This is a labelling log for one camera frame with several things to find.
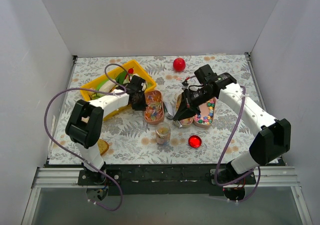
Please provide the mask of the tray of pale jelly candies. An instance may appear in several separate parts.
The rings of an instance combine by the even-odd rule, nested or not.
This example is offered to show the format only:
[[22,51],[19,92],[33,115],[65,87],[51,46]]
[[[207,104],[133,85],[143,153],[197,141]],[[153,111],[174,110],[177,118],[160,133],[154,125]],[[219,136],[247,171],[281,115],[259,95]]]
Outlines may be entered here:
[[[179,109],[179,106],[181,104],[181,94],[179,94],[177,97],[176,97],[176,103],[175,103],[175,110],[176,112],[178,111]],[[183,119],[183,120],[180,120],[180,121],[174,121],[173,123],[178,127],[178,128],[188,128],[192,125],[194,121],[194,118],[193,117],[189,117],[189,118],[186,118],[186,119]]]

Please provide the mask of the metal scoop spoon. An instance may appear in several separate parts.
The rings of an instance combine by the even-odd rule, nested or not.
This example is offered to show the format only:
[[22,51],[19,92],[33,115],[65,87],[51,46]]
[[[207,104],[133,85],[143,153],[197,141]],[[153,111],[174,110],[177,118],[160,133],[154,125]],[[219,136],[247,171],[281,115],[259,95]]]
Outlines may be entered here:
[[165,117],[168,120],[172,121],[174,125],[176,125],[178,128],[181,129],[183,126],[180,123],[180,121],[174,120],[174,116],[175,116],[176,112],[174,111],[173,106],[168,102],[164,102],[163,106],[164,106],[164,115],[165,115]]

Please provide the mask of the tray of star candies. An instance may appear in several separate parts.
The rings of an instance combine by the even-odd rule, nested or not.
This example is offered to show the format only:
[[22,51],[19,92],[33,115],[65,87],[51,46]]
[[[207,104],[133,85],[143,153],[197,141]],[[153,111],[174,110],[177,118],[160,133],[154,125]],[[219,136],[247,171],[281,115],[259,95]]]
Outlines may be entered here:
[[200,114],[196,114],[193,117],[193,123],[195,126],[207,129],[213,124],[216,103],[217,99],[214,97],[198,107]]

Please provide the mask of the clear glass jar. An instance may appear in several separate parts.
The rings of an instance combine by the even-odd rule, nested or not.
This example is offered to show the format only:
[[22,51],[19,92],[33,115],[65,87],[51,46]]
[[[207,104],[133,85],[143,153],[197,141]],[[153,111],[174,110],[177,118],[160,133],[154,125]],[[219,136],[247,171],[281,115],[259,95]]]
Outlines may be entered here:
[[168,123],[160,122],[155,130],[155,140],[159,145],[165,145],[170,141],[171,128]]

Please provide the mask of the red jar lid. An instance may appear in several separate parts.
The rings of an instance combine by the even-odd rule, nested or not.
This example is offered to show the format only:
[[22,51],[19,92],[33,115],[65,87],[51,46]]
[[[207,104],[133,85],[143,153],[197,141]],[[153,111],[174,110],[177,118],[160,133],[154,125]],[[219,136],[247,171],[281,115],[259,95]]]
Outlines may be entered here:
[[198,135],[191,135],[188,139],[188,144],[191,148],[197,149],[202,145],[202,140]]

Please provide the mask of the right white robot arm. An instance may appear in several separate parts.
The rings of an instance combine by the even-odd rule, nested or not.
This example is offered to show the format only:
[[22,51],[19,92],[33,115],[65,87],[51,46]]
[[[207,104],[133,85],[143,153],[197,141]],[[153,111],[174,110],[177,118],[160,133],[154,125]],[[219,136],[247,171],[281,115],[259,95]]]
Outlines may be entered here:
[[254,135],[248,151],[229,163],[226,177],[230,183],[239,183],[245,177],[245,172],[265,166],[290,150],[290,122],[285,118],[277,119],[264,111],[245,95],[245,89],[229,73],[218,75],[206,64],[198,68],[194,75],[200,88],[183,90],[173,120],[180,121],[199,115],[200,105],[217,98],[237,113]]

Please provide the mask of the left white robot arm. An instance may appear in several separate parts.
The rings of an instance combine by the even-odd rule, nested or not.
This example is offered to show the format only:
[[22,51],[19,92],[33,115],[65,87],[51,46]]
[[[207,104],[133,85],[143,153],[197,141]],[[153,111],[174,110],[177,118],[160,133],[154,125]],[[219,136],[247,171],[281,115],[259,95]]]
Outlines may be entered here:
[[89,179],[95,185],[103,184],[107,178],[98,146],[104,117],[128,105],[135,111],[145,111],[145,88],[146,81],[133,75],[129,83],[118,85],[98,99],[80,99],[75,103],[65,133],[77,144],[84,167],[90,170]]

